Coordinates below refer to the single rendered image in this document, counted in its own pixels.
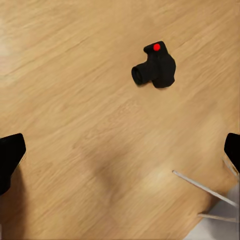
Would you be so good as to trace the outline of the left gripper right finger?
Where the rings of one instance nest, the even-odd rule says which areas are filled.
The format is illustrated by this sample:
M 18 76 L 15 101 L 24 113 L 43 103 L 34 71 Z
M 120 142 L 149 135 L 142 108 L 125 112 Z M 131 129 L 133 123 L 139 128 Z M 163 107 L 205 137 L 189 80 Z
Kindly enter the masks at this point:
M 234 166 L 240 173 L 240 135 L 235 133 L 229 133 L 227 135 L 224 151 L 230 158 Z

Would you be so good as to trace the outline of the digital camera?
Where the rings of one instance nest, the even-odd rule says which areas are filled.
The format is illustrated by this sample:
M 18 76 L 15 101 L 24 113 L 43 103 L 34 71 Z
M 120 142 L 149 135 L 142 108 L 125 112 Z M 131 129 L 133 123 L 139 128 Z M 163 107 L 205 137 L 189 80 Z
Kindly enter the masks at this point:
M 154 45 L 155 43 L 159 43 Z M 151 81 L 156 88 L 164 88 L 171 85 L 176 70 L 175 60 L 167 52 L 164 42 L 157 41 L 143 48 L 148 55 L 147 62 L 138 64 L 132 68 L 133 79 L 136 84 L 143 85 Z

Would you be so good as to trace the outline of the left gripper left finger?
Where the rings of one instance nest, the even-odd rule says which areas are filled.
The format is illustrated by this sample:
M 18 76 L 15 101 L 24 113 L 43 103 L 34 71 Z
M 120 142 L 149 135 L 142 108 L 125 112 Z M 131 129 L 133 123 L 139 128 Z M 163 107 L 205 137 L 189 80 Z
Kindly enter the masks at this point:
M 26 152 L 21 133 L 0 138 L 0 193 Z

